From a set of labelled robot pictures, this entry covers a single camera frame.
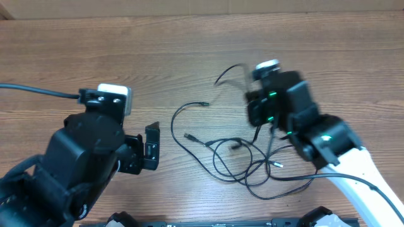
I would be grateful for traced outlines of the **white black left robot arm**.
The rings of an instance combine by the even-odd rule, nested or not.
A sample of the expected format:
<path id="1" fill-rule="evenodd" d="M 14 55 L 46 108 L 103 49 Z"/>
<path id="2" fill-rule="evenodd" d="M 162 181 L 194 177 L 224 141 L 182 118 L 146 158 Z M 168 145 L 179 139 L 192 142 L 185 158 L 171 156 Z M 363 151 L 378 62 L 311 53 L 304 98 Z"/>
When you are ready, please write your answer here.
<path id="1" fill-rule="evenodd" d="M 129 136 L 106 115 L 73 114 L 45 154 L 22 161 L 1 179 L 1 226 L 72 226 L 85 218 L 117 172 L 156 170 L 160 128 Z"/>

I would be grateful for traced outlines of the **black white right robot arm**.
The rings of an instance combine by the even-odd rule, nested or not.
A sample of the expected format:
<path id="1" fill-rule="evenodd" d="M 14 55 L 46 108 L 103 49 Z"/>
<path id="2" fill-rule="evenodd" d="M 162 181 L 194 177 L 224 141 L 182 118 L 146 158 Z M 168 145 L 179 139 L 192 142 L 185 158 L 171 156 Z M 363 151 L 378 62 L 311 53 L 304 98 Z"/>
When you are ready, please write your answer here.
<path id="1" fill-rule="evenodd" d="M 253 126 L 272 123 L 286 132 L 299 156 L 344 194 L 368 226 L 403 226 L 403 203 L 380 174 L 359 136 L 341 118 L 321 114 L 297 71 L 256 69 L 261 83 L 248 91 Z"/>

